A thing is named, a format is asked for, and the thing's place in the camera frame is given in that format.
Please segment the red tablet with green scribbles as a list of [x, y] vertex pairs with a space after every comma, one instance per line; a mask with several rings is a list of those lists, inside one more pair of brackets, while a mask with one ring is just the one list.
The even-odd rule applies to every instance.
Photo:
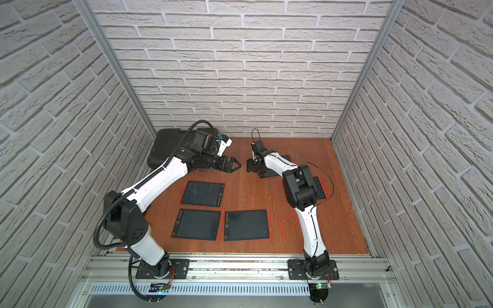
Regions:
[[317, 200], [326, 200], [327, 199], [326, 188], [320, 177], [313, 177], [313, 181], [315, 183], [314, 187], [315, 187], [315, 194]]

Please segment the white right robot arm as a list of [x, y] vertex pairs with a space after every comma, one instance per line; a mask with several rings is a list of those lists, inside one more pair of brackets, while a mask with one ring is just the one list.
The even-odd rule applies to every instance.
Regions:
[[262, 140], [251, 144], [253, 158], [247, 160], [247, 171], [262, 174], [272, 170], [282, 177], [286, 199], [295, 209], [304, 239], [304, 268], [311, 277], [319, 276], [329, 265], [329, 254], [323, 242], [317, 218], [315, 181], [306, 164], [295, 164]]

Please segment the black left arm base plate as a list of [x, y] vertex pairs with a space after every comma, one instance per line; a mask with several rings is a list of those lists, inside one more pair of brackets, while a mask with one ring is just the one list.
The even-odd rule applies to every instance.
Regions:
[[137, 267], [137, 279], [185, 279], [187, 276], [189, 259], [166, 259], [155, 266], [141, 262]]

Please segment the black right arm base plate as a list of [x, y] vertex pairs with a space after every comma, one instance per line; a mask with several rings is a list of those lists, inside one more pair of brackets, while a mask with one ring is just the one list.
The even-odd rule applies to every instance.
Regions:
[[287, 260], [291, 281], [337, 281], [340, 279], [335, 260], [315, 264], [302, 259]]

